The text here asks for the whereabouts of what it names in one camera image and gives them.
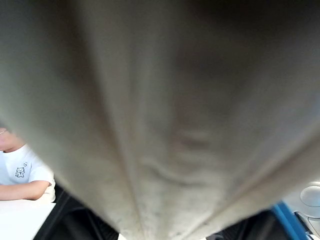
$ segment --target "cartoon print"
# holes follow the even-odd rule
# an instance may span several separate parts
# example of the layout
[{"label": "cartoon print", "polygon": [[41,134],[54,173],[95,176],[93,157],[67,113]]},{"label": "cartoon print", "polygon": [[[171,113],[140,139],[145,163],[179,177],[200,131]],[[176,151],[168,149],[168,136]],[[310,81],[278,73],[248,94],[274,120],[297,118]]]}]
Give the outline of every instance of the cartoon print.
[{"label": "cartoon print", "polygon": [[25,168],[24,167],[17,167],[15,176],[17,178],[24,178],[25,177]]}]

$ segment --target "person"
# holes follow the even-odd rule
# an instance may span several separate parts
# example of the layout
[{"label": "person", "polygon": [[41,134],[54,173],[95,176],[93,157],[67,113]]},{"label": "person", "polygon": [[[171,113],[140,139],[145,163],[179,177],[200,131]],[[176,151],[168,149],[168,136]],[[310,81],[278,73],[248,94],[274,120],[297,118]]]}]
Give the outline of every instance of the person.
[{"label": "person", "polygon": [[0,125],[0,201],[55,200],[54,173],[28,145]]}]

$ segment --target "gray cloth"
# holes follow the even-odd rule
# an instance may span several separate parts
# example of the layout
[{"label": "gray cloth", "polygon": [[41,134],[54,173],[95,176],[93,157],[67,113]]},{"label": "gray cloth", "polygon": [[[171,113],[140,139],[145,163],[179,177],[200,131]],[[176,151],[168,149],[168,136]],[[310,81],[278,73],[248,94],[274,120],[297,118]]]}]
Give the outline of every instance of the gray cloth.
[{"label": "gray cloth", "polygon": [[128,240],[196,240],[320,174],[319,8],[1,3],[0,116]]}]

